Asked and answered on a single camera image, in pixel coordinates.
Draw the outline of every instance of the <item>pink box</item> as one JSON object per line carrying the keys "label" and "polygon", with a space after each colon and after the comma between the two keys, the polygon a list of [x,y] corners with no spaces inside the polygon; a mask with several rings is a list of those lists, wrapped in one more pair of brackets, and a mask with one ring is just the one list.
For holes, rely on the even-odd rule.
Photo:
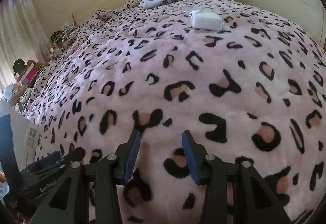
{"label": "pink box", "polygon": [[24,76],[25,77],[21,82],[23,85],[28,86],[30,84],[30,82],[35,78],[35,76],[38,74],[38,69],[36,69],[34,67],[34,65],[32,64],[28,70],[25,72]]}

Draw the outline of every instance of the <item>black cap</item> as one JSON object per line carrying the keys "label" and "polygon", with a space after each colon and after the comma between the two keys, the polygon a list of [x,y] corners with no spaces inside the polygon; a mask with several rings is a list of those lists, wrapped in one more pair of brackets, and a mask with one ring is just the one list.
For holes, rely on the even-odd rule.
{"label": "black cap", "polygon": [[17,73],[20,73],[23,68],[25,67],[25,61],[23,61],[22,59],[17,59],[14,63],[14,73],[15,75]]}

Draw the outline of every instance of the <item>metal screw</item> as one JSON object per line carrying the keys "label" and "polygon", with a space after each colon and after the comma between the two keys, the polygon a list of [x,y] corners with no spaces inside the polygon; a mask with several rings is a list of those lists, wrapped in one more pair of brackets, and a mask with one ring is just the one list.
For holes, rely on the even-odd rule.
{"label": "metal screw", "polygon": [[74,168],[74,169],[78,168],[79,166],[80,166],[80,162],[78,162],[78,161],[74,161],[74,162],[71,164],[71,167]]}
{"label": "metal screw", "polygon": [[251,163],[249,161],[245,160],[242,162],[242,166],[245,168],[249,168],[251,166]]}
{"label": "metal screw", "polygon": [[211,161],[211,160],[215,160],[215,156],[214,156],[214,154],[207,154],[207,155],[205,156],[205,158],[206,158],[206,160],[209,160],[209,161]]}
{"label": "metal screw", "polygon": [[117,158],[117,156],[115,154],[109,154],[107,156],[108,160],[115,160]]}

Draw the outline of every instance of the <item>curtain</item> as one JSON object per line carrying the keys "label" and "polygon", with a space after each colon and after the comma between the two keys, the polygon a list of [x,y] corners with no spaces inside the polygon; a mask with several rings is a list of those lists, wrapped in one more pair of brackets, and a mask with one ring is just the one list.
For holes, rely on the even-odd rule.
{"label": "curtain", "polygon": [[47,62],[51,42],[32,0],[2,0],[0,3],[0,97],[15,83],[13,65],[21,58]]}

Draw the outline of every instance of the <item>pink leopard print blanket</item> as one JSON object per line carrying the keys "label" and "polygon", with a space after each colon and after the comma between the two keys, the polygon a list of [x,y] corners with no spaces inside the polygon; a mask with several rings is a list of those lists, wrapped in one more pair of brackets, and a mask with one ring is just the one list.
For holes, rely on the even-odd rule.
{"label": "pink leopard print blanket", "polygon": [[[135,171],[118,190],[124,223],[196,224],[205,188],[182,150],[190,130],[224,161],[251,161],[291,220],[305,223],[326,187],[325,51],[297,24],[232,0],[152,10],[139,1],[97,11],[40,74],[25,112],[49,133],[36,158],[80,146],[84,163],[96,162],[136,128]],[[215,10],[224,31],[191,28],[187,5]]]}

